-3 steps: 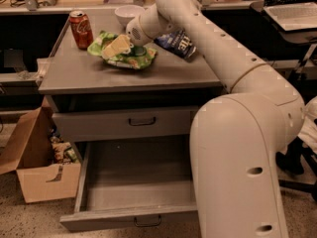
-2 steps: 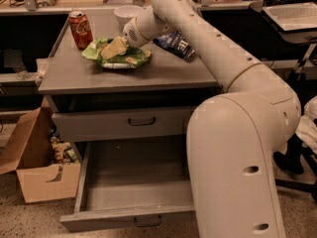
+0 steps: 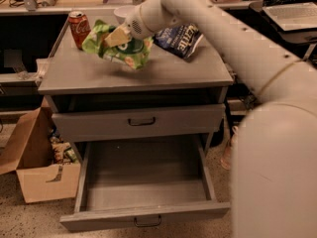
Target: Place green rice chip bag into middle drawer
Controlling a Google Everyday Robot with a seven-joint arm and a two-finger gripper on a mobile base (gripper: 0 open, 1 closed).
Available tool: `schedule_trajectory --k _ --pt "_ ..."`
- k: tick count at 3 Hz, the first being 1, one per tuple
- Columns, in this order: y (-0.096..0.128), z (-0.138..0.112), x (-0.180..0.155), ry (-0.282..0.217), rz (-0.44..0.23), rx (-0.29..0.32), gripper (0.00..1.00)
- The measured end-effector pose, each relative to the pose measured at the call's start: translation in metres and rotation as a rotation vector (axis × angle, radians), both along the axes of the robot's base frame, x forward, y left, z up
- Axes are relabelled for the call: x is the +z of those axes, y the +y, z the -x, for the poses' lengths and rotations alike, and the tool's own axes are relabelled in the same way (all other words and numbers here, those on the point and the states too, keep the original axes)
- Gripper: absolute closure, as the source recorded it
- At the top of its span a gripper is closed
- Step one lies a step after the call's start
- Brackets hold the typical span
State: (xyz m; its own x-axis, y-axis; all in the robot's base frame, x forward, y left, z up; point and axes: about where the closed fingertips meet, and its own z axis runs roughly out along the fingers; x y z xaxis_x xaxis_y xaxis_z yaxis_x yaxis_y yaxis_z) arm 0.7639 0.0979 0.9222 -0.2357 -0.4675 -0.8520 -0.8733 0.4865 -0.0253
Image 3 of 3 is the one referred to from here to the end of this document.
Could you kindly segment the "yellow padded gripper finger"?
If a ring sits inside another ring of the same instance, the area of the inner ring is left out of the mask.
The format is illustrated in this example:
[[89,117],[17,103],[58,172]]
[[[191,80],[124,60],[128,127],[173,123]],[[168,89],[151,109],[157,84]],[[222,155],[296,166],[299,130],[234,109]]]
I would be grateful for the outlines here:
[[129,29],[124,25],[120,25],[104,39],[104,42],[107,47],[112,48],[127,44],[131,39],[132,36]]

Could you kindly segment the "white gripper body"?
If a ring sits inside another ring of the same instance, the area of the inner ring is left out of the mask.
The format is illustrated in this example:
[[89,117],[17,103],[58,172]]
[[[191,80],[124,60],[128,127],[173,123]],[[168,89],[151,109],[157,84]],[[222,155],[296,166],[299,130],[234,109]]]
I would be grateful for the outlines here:
[[129,29],[133,38],[142,40],[147,37],[152,37],[154,32],[146,25],[146,18],[143,15],[143,6],[135,6],[125,19],[125,24]]

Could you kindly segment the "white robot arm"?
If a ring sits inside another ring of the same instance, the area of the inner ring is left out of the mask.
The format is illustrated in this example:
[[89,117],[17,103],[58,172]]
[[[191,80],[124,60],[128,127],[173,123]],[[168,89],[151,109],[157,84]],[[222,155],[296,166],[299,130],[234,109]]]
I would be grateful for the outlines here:
[[110,47],[193,23],[259,100],[231,161],[234,238],[317,238],[317,70],[210,0],[146,0]]

